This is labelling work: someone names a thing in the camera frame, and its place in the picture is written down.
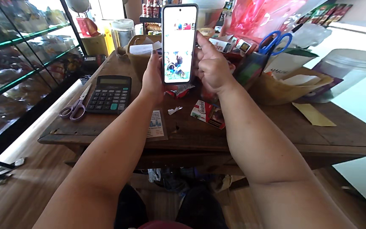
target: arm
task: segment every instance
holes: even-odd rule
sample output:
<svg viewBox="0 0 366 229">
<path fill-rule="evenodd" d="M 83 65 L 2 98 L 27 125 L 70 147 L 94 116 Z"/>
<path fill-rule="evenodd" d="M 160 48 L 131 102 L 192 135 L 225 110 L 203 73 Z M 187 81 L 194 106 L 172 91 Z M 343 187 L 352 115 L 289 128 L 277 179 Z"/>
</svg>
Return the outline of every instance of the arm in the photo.
<svg viewBox="0 0 366 229">
<path fill-rule="evenodd" d="M 246 175 L 264 228 L 355 228 L 289 139 L 229 72 L 224 57 L 197 36 L 198 76 L 217 93 L 230 152 Z"/>
<path fill-rule="evenodd" d="M 99 134 L 59 186 L 33 228 L 113 228 L 118 196 L 145 145 L 154 106 L 162 101 L 158 54 L 152 54 L 142 90 Z"/>
</svg>

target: phone screen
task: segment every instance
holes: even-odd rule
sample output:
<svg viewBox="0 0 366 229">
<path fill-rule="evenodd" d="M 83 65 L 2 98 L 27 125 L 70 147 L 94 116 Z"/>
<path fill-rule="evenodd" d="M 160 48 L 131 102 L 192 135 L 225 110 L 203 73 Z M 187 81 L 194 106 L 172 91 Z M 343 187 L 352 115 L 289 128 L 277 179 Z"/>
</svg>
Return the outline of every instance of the phone screen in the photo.
<svg viewBox="0 0 366 229">
<path fill-rule="evenodd" d="M 166 7 L 163 11 L 165 83 L 190 81 L 197 8 Z"/>
</svg>

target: calculator button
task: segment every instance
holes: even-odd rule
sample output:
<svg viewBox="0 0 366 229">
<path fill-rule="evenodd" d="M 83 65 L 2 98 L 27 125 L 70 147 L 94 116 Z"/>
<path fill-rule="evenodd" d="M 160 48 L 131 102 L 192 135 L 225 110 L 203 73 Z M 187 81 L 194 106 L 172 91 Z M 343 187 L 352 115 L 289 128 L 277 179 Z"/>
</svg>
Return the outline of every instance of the calculator button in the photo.
<svg viewBox="0 0 366 229">
<path fill-rule="evenodd" d="M 116 103 L 111 104 L 111 110 L 116 110 L 117 107 L 118 107 L 118 104 L 116 104 Z"/>
</svg>

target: calculator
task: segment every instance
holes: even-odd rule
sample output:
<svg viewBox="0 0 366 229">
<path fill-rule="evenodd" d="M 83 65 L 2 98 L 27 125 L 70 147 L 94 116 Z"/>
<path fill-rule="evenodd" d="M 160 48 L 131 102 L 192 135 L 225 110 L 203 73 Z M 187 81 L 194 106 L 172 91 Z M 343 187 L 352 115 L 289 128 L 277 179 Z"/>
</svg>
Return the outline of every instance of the calculator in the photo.
<svg viewBox="0 0 366 229">
<path fill-rule="evenodd" d="M 132 79 L 128 76 L 97 76 L 96 88 L 86 106 L 86 112 L 121 114 L 129 105 L 131 84 Z"/>
</svg>

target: purple scissors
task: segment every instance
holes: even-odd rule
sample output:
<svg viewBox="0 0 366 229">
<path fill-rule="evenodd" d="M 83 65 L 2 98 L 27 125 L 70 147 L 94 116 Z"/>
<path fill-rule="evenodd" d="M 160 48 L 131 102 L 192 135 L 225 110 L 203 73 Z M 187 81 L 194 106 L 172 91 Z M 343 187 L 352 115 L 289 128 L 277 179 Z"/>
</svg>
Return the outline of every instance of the purple scissors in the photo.
<svg viewBox="0 0 366 229">
<path fill-rule="evenodd" d="M 63 110 L 61 110 L 59 112 L 59 116 L 62 119 L 66 119 L 66 118 L 70 118 L 70 120 L 72 122 L 77 122 L 79 121 L 85 113 L 85 106 L 83 105 L 83 100 L 85 98 L 85 96 L 87 95 L 88 91 L 90 90 L 91 84 L 84 90 L 84 92 L 81 94 L 80 99 L 77 100 L 73 106 L 68 106 L 66 108 L 64 108 Z M 83 113 L 79 116 L 79 117 L 74 117 L 76 116 L 77 112 L 82 109 Z"/>
</svg>

